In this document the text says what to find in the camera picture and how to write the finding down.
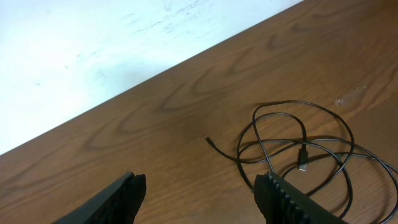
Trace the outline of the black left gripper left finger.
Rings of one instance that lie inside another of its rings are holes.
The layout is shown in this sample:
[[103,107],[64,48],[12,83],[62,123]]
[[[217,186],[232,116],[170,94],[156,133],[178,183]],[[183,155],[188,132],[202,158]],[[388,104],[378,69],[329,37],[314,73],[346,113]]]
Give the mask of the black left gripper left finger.
[[146,176],[127,172],[55,223],[134,223],[145,196]]

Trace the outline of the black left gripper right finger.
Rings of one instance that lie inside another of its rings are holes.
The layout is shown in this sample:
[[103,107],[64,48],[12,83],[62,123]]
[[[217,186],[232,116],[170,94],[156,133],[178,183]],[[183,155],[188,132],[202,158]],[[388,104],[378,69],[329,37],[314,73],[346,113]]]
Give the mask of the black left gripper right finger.
[[257,175],[254,199],[267,224],[344,224],[273,172]]

